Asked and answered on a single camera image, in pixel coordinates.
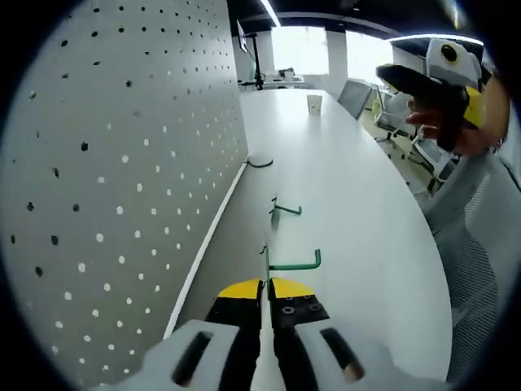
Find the person's right hand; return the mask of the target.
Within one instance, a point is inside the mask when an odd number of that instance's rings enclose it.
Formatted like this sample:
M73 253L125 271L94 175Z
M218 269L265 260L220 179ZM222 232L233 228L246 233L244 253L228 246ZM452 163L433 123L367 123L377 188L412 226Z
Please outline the person's right hand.
M455 148L456 153L467 156L477 156L490 147L497 145L498 141L506 135L510 109L489 109L486 120L480 128L461 128ZM414 111L406 118L410 125L422 125L422 134L425 138L436 140L441 146L440 135L442 130L443 115L436 110Z

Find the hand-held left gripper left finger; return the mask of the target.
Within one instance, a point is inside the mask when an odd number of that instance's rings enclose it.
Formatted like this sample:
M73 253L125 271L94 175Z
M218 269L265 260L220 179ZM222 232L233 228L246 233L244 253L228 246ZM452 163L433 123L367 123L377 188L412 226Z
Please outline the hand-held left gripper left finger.
M203 320L192 319L151 348L139 371L97 390L249 390L260 355L263 281L221 291Z

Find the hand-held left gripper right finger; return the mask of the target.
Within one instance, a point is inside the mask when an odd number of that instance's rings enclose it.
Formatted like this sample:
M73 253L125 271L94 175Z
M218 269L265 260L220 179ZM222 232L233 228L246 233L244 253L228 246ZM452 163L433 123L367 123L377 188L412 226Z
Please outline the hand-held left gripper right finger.
M389 348L326 312L311 288L269 281L274 354L287 390L446 390L439 380L412 376Z

